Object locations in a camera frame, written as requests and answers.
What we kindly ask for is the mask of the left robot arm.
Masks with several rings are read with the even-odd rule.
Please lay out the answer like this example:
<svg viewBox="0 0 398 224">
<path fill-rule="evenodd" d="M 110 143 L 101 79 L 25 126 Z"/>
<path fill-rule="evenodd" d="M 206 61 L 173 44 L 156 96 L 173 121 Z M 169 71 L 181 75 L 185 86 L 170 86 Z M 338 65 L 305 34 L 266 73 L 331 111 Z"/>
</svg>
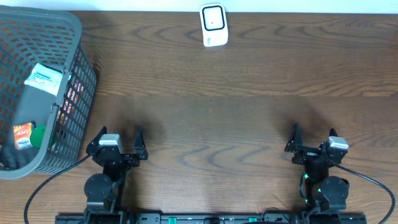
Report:
<svg viewBox="0 0 398 224">
<path fill-rule="evenodd" d="M 132 212 L 122 208 L 121 202 L 127 172 L 148 159 L 148 152 L 139 129 L 133 149 L 135 153 L 123 153 L 121 137 L 108 134 L 104 126 L 89 143 L 86 153 L 103 168 L 99 174 L 88 178 L 84 186 L 87 197 L 84 223 L 135 223 Z"/>
</svg>

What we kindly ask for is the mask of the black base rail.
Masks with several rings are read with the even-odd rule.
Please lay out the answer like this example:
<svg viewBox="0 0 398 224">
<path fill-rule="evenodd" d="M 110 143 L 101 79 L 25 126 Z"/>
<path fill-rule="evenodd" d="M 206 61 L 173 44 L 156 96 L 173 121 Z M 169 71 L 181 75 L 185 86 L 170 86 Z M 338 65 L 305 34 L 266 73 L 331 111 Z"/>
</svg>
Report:
<svg viewBox="0 0 398 224">
<path fill-rule="evenodd" d="M 137 213 L 133 215 L 57 215 L 55 224 L 127 223 L 127 224 L 242 224 L 242 223 L 303 223 L 299 215 L 267 213 L 261 215 L 161 215 Z"/>
</svg>

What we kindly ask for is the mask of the green lid jar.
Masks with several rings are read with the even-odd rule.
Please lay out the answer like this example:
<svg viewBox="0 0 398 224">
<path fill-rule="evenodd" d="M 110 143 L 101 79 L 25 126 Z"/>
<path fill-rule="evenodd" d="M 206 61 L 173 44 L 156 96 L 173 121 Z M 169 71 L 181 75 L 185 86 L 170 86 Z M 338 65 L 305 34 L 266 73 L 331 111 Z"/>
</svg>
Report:
<svg viewBox="0 0 398 224">
<path fill-rule="evenodd" d="M 30 135 L 30 143 L 32 146 L 38 149 L 41 148 L 42 141 L 44 139 L 45 130 L 46 126 L 38 126 L 35 129 L 33 129 Z"/>
</svg>

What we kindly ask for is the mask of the small orange snack box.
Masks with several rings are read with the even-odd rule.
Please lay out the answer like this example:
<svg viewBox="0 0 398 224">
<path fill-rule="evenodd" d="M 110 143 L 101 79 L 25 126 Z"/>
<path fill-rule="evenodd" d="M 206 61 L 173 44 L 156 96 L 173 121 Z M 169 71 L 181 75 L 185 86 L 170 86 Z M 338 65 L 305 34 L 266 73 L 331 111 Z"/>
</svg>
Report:
<svg viewBox="0 0 398 224">
<path fill-rule="evenodd" d="M 23 150 L 32 147 L 30 136 L 33 132 L 33 129 L 34 124 L 31 122 L 13 127 L 14 145 L 17 150 Z"/>
</svg>

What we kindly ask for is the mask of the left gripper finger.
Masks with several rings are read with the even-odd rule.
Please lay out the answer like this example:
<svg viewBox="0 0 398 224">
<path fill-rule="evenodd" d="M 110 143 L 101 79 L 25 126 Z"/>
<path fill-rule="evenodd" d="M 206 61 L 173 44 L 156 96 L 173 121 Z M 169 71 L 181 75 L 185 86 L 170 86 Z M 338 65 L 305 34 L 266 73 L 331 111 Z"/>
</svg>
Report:
<svg viewBox="0 0 398 224">
<path fill-rule="evenodd" d="M 99 133 L 96 135 L 96 137 L 87 145 L 86 147 L 86 153 L 88 155 L 95 155 L 100 149 L 100 139 L 102 135 L 107 133 L 107 127 L 103 126 Z"/>
<path fill-rule="evenodd" d="M 134 150 L 140 160 L 148 160 L 148 152 L 144 142 L 142 128 L 139 126 L 134 141 Z"/>
</svg>

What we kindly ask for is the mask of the white teal wipes packet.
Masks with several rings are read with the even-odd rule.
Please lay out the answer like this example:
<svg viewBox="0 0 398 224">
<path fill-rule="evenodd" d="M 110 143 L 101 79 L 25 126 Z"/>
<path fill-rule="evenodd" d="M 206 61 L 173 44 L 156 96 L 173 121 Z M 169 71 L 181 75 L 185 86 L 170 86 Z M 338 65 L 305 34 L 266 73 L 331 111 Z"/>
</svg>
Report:
<svg viewBox="0 0 398 224">
<path fill-rule="evenodd" d="M 57 96 L 62 78 L 63 74 L 61 72 L 37 63 L 32 69 L 29 77 L 24 81 L 24 85 Z"/>
</svg>

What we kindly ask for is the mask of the red chocolate bar wrapper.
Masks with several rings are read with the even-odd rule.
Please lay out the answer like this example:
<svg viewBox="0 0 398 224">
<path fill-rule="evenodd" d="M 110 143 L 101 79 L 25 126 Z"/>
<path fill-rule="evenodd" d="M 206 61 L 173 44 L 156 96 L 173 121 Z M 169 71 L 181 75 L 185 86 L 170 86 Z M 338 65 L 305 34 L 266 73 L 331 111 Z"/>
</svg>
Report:
<svg viewBox="0 0 398 224">
<path fill-rule="evenodd" d="M 63 100 L 61 110 L 58 112 L 57 121 L 66 126 L 68 119 L 75 113 L 79 98 L 84 92 L 84 86 L 79 79 L 76 79 L 73 86 L 67 91 L 67 99 Z"/>
</svg>

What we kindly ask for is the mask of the grey plastic mesh basket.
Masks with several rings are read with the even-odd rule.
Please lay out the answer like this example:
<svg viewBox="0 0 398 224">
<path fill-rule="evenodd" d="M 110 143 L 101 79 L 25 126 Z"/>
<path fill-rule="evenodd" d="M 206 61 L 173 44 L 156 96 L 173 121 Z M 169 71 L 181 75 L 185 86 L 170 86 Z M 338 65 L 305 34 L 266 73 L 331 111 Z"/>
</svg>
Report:
<svg viewBox="0 0 398 224">
<path fill-rule="evenodd" d="M 1 178 L 33 172 L 54 174 L 78 160 L 97 87 L 97 76 L 82 43 L 82 24 L 72 13 L 1 7 Z M 24 85 L 40 63 L 63 74 L 57 96 Z M 84 92 L 66 126 L 57 121 L 76 79 Z M 41 148 L 17 150 L 13 127 L 46 126 Z"/>
</svg>

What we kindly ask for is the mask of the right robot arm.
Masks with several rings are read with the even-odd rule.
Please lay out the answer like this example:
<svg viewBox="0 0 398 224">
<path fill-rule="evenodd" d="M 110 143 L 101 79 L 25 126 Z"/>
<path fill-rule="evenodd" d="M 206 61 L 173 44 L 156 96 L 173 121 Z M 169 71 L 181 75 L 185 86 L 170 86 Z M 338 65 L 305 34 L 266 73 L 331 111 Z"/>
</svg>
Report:
<svg viewBox="0 0 398 224">
<path fill-rule="evenodd" d="M 346 209 L 349 182 L 330 175 L 329 168 L 341 163 L 348 148 L 347 141 L 333 128 L 318 147 L 305 146 L 299 124 L 293 125 L 284 151 L 294 154 L 292 163 L 304 166 L 299 192 L 305 199 L 305 209 L 292 215 L 291 223 L 343 223 L 341 212 Z"/>
</svg>

